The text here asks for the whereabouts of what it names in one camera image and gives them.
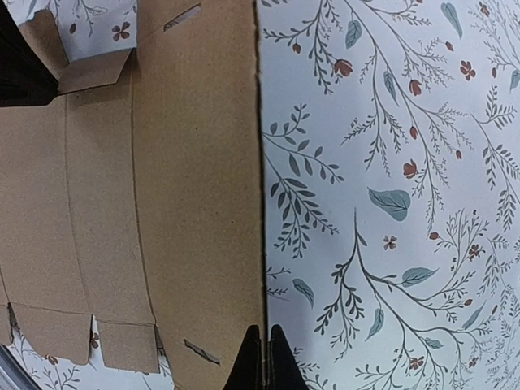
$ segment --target cardboard tab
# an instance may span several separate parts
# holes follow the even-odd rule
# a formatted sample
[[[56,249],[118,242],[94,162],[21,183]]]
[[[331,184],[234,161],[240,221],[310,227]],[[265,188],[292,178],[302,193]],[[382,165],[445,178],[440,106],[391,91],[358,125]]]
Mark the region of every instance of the cardboard tab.
[[[131,51],[125,49],[74,61],[59,79],[59,94],[117,83]]]
[[[110,368],[158,373],[153,325],[97,323],[103,362]]]
[[[41,356],[66,358],[75,364],[89,362],[89,314],[62,313],[55,310],[12,304],[16,321],[31,347]]]

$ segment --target floral wrapping paper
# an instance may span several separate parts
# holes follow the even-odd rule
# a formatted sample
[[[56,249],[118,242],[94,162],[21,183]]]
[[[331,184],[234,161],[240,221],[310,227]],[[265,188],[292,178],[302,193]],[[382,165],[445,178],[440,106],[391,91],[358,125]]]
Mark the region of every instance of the floral wrapping paper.
[[[50,9],[54,13],[63,46],[73,61],[136,45],[137,2],[135,0],[4,0],[17,24],[30,20],[34,12]],[[44,390],[171,390],[171,370],[163,350],[158,351],[159,374],[106,368],[93,321],[90,361],[86,366],[66,359],[40,356],[31,348],[19,329],[13,329],[14,342],[8,349]]]
[[[258,14],[269,321],[309,389],[520,388],[520,2]]]

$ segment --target cardboard flap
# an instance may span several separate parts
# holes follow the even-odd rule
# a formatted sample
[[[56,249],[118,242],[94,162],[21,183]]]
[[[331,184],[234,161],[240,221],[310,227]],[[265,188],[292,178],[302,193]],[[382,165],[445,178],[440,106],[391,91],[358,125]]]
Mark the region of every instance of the cardboard flap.
[[[72,62],[59,79],[60,94],[117,83],[132,49],[113,51]]]
[[[145,267],[175,381],[189,390],[222,389],[247,328],[265,320],[255,50],[254,4],[237,0],[206,2],[137,50]]]
[[[68,65],[68,59],[52,12],[38,11],[34,18],[22,24],[19,30],[32,51],[54,77],[59,79]]]
[[[12,304],[16,322],[32,348],[41,356],[66,358],[76,364],[89,362],[89,314],[62,313]]]
[[[69,213],[64,115],[64,97],[2,110],[0,269],[11,302],[87,314]]]
[[[103,362],[110,368],[158,373],[153,325],[97,322]]]
[[[67,177],[93,314],[154,325],[137,231],[131,70],[129,63],[116,85],[67,96]]]

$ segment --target black object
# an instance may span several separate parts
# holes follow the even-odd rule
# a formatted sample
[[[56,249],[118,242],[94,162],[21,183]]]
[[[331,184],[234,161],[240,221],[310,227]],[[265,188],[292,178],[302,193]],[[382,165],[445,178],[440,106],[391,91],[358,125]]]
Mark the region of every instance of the black object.
[[[280,325],[271,329],[266,381],[262,377],[262,342],[257,325],[249,327],[223,390],[309,390]]]
[[[58,96],[58,85],[0,2],[0,107],[46,106]]]

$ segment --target brown cardboard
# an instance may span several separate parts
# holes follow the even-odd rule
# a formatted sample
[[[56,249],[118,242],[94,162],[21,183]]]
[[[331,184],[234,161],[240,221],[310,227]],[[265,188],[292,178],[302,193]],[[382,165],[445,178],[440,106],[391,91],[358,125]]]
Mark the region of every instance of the brown cardboard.
[[[69,80],[82,67],[70,79],[74,89],[117,81],[129,50],[64,67],[49,23],[40,12],[22,32],[55,74]],[[131,98],[129,67],[113,87],[0,111],[0,337],[9,341],[10,302],[38,353],[86,364],[94,314],[107,366],[158,372],[137,232]]]
[[[80,59],[63,70],[59,79],[60,94],[117,83],[131,49]]]
[[[15,303],[12,308],[20,329],[41,356],[65,357],[76,364],[89,362],[90,314],[62,313]]]
[[[264,322],[254,5],[143,0],[138,17],[134,159],[149,294],[178,387],[219,390],[247,327]]]
[[[118,84],[0,111],[0,313],[38,353],[85,363],[94,314],[108,366],[154,372],[155,316],[177,387],[223,388],[265,322],[254,25],[252,1],[142,0]]]
[[[117,85],[67,96],[67,177],[77,256],[103,360],[109,367],[158,372],[132,165],[128,64]]]

